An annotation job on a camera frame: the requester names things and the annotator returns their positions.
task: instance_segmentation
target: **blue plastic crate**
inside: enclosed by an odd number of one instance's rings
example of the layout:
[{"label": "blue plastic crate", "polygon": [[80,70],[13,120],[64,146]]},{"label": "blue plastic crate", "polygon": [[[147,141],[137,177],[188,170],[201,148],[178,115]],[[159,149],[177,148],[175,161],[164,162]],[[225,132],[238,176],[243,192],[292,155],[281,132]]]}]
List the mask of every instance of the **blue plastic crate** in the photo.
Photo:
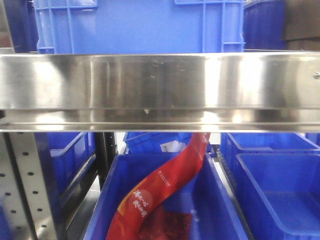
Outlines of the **blue plastic crate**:
[{"label": "blue plastic crate", "polygon": [[[118,155],[113,161],[84,240],[105,240],[121,200],[143,178],[176,155],[168,152]],[[205,157],[197,177],[163,204],[169,211],[193,214],[190,240],[248,239],[209,156]]]},{"label": "blue plastic crate", "polygon": [[320,133],[306,133],[305,137],[320,146]]},{"label": "blue plastic crate", "polygon": [[220,151],[232,179],[237,174],[237,154],[313,154],[320,153],[320,147],[298,133],[222,133]]},{"label": "blue plastic crate", "polygon": [[283,41],[285,0],[253,0],[244,7],[246,49],[286,49]]},{"label": "blue plastic crate", "polygon": [[62,194],[95,150],[92,132],[49,132],[58,190]]},{"label": "blue plastic crate", "polygon": [[243,0],[34,0],[39,53],[242,52]]},{"label": "blue plastic crate", "polygon": [[0,204],[0,240],[12,240],[11,231]]},{"label": "blue plastic crate", "polygon": [[237,197],[255,240],[320,240],[320,155],[237,158]]},{"label": "blue plastic crate", "polygon": [[132,154],[179,152],[188,145],[192,132],[135,132],[125,133],[123,141]]}]

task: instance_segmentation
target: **red food item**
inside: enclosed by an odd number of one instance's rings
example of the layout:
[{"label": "red food item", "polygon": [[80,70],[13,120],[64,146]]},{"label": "red food item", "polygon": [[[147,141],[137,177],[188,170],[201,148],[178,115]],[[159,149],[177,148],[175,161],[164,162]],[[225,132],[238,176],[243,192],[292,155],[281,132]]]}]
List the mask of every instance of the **red food item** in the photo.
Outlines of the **red food item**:
[{"label": "red food item", "polygon": [[139,240],[168,239],[164,233],[165,229],[165,211],[162,205],[158,206],[144,220],[139,231]]},{"label": "red food item", "polygon": [[189,240],[192,214],[166,212],[164,232],[170,240]]},{"label": "red food item", "polygon": [[140,228],[150,213],[198,174],[209,137],[210,133],[194,133],[178,156],[139,182],[120,203],[106,240],[138,240]]},{"label": "red food item", "polygon": [[189,240],[192,214],[157,207],[143,222],[139,240]]}]

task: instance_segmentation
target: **shelf rail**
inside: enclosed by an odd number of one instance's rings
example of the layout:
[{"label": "shelf rail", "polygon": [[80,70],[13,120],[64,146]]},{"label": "shelf rail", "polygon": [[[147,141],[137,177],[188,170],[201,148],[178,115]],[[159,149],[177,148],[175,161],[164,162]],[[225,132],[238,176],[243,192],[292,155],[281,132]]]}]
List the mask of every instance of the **shelf rail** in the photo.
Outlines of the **shelf rail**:
[{"label": "shelf rail", "polygon": [[319,52],[0,55],[0,131],[319,131]]}]

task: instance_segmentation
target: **brown cardboard box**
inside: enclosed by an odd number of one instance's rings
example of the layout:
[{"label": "brown cardboard box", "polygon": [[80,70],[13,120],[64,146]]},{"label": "brown cardboard box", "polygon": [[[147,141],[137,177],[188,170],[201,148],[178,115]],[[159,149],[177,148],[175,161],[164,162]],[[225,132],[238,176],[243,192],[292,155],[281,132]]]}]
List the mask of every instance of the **brown cardboard box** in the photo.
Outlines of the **brown cardboard box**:
[{"label": "brown cardboard box", "polygon": [[286,49],[298,51],[320,51],[320,37],[287,41]]},{"label": "brown cardboard box", "polygon": [[[301,40],[320,37],[320,0],[286,0],[284,40]],[[318,43],[303,40],[291,45],[305,47]]]}]

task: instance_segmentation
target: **red plastic bag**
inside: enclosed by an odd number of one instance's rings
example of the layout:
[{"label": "red plastic bag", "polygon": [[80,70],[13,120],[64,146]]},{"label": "red plastic bag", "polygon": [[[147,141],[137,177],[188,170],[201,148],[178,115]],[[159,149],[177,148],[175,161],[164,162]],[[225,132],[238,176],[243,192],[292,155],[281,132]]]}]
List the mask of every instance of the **red plastic bag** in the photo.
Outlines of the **red plastic bag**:
[{"label": "red plastic bag", "polygon": [[198,174],[203,166],[209,137],[210,133],[194,133],[178,156],[139,182],[120,203],[106,240],[137,240],[147,216]]}]

